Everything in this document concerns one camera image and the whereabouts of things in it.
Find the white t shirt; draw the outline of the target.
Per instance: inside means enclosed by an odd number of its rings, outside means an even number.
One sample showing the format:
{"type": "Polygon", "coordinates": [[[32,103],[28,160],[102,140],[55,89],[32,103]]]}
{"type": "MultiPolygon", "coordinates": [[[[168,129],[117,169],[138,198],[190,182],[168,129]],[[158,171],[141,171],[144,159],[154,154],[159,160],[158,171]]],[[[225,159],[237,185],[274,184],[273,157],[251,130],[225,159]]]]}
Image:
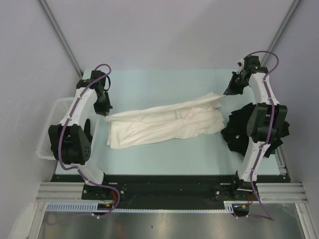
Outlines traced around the white t shirt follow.
{"type": "Polygon", "coordinates": [[[105,117],[111,149],[188,139],[224,129],[222,95],[213,92],[184,103],[126,111],[105,117]]]}

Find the black t shirt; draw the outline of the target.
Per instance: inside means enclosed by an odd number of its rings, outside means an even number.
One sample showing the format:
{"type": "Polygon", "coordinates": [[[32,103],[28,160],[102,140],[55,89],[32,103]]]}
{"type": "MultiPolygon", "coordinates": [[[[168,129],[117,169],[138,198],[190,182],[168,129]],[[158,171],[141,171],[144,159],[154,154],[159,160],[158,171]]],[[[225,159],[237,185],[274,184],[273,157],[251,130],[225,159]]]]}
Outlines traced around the black t shirt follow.
{"type": "Polygon", "coordinates": [[[91,135],[91,121],[90,121],[90,119],[86,119],[83,131],[84,131],[88,141],[92,142],[93,137],[91,135]]]}

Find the white plastic laundry basket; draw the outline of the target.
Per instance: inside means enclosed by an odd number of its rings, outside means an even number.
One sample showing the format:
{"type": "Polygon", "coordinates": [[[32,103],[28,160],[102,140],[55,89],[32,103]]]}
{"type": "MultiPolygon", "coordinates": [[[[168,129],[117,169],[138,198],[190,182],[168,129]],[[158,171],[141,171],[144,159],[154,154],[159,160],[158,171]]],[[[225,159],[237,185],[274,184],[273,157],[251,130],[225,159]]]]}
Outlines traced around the white plastic laundry basket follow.
{"type": "MultiPolygon", "coordinates": [[[[51,142],[49,139],[48,129],[51,125],[57,125],[60,123],[60,121],[64,118],[64,116],[70,109],[73,100],[73,97],[60,98],[54,103],[39,140],[39,144],[36,151],[38,158],[46,160],[55,160],[53,152],[51,151],[51,142]]],[[[93,137],[91,143],[91,151],[93,151],[95,147],[97,131],[98,126],[100,124],[101,116],[90,113],[88,119],[90,120],[91,124],[90,134],[93,137]]]]}

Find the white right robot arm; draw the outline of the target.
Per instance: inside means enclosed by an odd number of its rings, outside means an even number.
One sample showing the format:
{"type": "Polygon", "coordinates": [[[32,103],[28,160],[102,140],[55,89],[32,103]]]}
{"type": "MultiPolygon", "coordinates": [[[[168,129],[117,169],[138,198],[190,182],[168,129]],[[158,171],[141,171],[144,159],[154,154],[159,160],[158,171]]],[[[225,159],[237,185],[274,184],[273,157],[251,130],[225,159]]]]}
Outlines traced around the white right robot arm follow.
{"type": "Polygon", "coordinates": [[[262,158],[269,156],[280,138],[289,134],[288,109],[276,99],[269,81],[272,71],[261,66],[256,52],[241,59],[238,66],[224,95],[241,95],[245,87],[250,87],[255,103],[233,111],[221,134],[231,151],[244,156],[236,172],[237,181],[255,182],[262,158]]]}

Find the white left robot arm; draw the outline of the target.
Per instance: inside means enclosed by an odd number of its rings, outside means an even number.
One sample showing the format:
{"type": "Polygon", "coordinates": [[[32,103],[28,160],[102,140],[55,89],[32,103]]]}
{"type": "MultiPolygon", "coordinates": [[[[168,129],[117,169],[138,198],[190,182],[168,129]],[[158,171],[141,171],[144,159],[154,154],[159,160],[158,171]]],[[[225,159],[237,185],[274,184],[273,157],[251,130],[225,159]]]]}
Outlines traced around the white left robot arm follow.
{"type": "Polygon", "coordinates": [[[77,171],[86,184],[94,185],[92,192],[99,199],[109,196],[110,186],[103,182],[104,173],[92,155],[99,121],[113,108],[110,86],[109,73],[91,71],[76,84],[76,95],[63,119],[48,128],[51,151],[61,168],[77,171]]]}

